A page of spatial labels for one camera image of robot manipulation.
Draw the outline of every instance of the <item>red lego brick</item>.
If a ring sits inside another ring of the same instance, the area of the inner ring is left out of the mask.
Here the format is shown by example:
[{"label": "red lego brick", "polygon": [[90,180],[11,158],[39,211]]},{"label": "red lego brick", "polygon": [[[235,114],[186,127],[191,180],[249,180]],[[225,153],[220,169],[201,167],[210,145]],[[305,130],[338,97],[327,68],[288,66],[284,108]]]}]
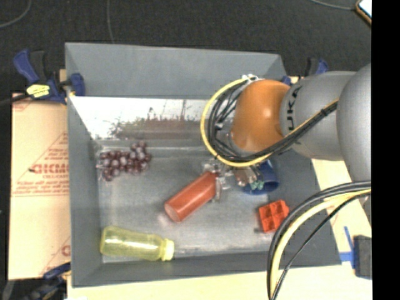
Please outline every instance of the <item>red lego brick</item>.
[{"label": "red lego brick", "polygon": [[262,230],[266,233],[279,227],[284,218],[288,216],[289,207],[283,200],[277,200],[258,208],[258,212]]}]

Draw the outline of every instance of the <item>yellow cable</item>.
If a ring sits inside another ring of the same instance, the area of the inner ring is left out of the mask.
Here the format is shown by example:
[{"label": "yellow cable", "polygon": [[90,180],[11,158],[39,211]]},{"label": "yellow cable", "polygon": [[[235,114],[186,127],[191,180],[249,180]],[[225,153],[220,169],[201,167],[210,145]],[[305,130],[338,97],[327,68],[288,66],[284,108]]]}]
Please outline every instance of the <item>yellow cable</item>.
[{"label": "yellow cable", "polygon": [[269,280],[271,282],[270,283],[271,290],[269,291],[271,296],[274,294],[276,284],[278,283],[279,263],[281,262],[284,248],[286,247],[286,244],[290,240],[291,236],[296,232],[296,230],[304,222],[306,222],[309,218],[313,217],[319,211],[322,211],[323,209],[326,209],[329,206],[332,206],[333,204],[335,204],[335,205],[342,204],[342,203],[346,202],[348,199],[351,199],[355,196],[359,196],[361,194],[370,193],[370,192],[371,192],[370,189],[366,189],[366,190],[362,190],[362,191],[343,193],[338,196],[331,197],[331,198],[325,200],[324,202],[307,210],[304,214],[300,215],[289,225],[288,229],[285,231],[285,233],[282,235],[281,239],[279,240],[279,243],[276,246],[276,249],[274,252],[274,257],[272,258],[272,261],[271,261],[271,270],[268,273]]},{"label": "yellow cable", "polygon": [[[211,97],[211,99],[206,103],[206,106],[204,107],[204,110],[203,110],[202,115],[201,115],[201,120],[200,120],[200,132],[201,132],[201,137],[202,137],[202,140],[203,140],[204,144],[206,145],[208,151],[209,151],[215,158],[217,158],[218,160],[220,160],[222,163],[227,164],[228,166],[231,166],[231,167],[235,167],[235,168],[243,168],[243,167],[252,166],[253,164],[256,164],[256,163],[261,163],[261,162],[263,162],[264,160],[266,160],[269,156],[271,156],[271,155],[273,154],[273,152],[271,152],[271,153],[265,154],[265,155],[263,155],[263,156],[259,156],[258,158],[254,159],[254,160],[246,161],[246,162],[232,162],[232,161],[229,161],[229,160],[227,160],[227,159],[221,157],[221,156],[218,154],[218,152],[216,152],[216,151],[214,150],[214,148],[210,145],[210,143],[209,143],[209,141],[208,141],[208,139],[207,139],[207,134],[206,134],[206,117],[207,117],[207,113],[208,113],[208,111],[209,111],[209,108],[212,106],[213,102],[214,102],[222,93],[224,93],[224,92],[227,91],[228,89],[233,88],[234,86],[237,86],[238,84],[243,83],[243,82],[246,81],[246,80],[249,80],[249,77],[245,77],[245,78],[242,78],[242,79],[235,80],[235,81],[233,81],[233,82],[231,82],[231,83],[229,83],[229,84],[223,86],[220,90],[218,90],[218,91]],[[335,100],[335,101],[329,103],[327,106],[324,107],[324,109],[326,109],[326,108],[329,107],[330,105],[336,103],[337,101],[338,101],[338,100]],[[310,121],[312,118],[314,118],[315,115],[313,115],[312,117],[310,117],[308,120],[305,120],[305,121],[304,121],[302,124],[300,124],[296,129],[292,130],[289,134],[287,134],[287,135],[285,136],[285,138],[288,137],[288,136],[290,136],[292,133],[296,132],[299,128],[301,128],[301,127],[302,127],[303,125],[305,125],[306,123],[308,123],[308,121]]]}]

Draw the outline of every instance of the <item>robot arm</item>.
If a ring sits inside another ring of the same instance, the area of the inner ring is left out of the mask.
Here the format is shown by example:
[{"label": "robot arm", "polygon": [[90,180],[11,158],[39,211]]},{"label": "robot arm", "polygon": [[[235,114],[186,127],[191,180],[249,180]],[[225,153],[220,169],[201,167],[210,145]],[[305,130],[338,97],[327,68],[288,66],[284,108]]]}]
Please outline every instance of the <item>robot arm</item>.
[{"label": "robot arm", "polygon": [[237,99],[228,145],[241,156],[261,153],[335,102],[337,109],[291,147],[308,158],[344,160],[353,181],[371,180],[370,64],[358,72],[308,76],[292,87],[265,79],[249,83]]}]

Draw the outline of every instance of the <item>clear plastic bottle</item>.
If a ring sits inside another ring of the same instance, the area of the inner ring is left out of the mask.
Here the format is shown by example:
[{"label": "clear plastic bottle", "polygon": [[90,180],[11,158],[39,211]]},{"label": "clear plastic bottle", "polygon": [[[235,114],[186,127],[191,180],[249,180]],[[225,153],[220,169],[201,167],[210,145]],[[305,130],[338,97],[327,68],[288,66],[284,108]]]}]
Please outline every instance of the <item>clear plastic bottle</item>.
[{"label": "clear plastic bottle", "polygon": [[107,256],[128,256],[145,260],[171,260],[174,242],[156,234],[134,232],[116,226],[105,227],[100,241],[100,252]]}]

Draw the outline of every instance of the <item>black floor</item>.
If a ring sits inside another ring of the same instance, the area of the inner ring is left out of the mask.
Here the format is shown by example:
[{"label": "black floor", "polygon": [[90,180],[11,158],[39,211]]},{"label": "black floor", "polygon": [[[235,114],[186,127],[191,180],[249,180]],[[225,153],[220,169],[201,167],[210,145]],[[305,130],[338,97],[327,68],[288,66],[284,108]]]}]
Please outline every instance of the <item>black floor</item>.
[{"label": "black floor", "polygon": [[[0,0],[0,99],[21,90],[13,67],[24,48],[44,50],[49,71],[64,66],[64,43],[96,41],[147,46],[278,53],[290,75],[303,74],[308,57],[330,70],[356,71],[371,62],[371,27],[354,10],[308,0]],[[318,0],[354,8],[357,0]],[[0,291],[6,282],[10,176],[10,112],[0,109]],[[12,299],[35,282],[16,285]]]}]

